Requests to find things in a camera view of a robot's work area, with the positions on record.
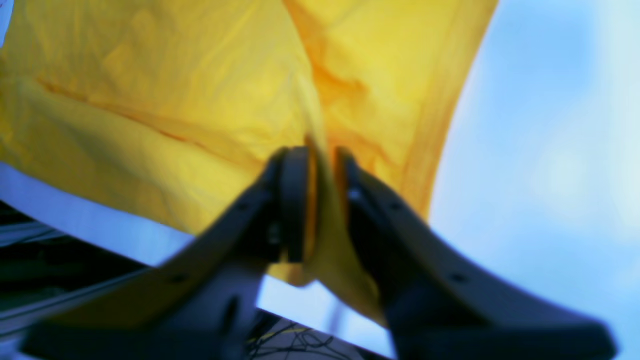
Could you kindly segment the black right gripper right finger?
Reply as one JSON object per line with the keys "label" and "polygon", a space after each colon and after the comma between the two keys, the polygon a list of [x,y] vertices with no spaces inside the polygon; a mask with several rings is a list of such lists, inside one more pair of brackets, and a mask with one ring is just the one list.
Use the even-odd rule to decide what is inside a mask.
{"label": "black right gripper right finger", "polygon": [[499,278],[446,244],[347,148],[335,152],[349,238],[399,360],[611,360],[608,328]]}

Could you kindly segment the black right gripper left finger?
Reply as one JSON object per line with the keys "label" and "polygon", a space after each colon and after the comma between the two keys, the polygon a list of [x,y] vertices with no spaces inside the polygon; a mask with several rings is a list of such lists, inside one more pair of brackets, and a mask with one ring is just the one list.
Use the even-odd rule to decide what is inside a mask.
{"label": "black right gripper left finger", "polygon": [[203,234],[158,268],[30,327],[42,360],[241,360],[270,264],[311,243],[311,151],[277,150]]}

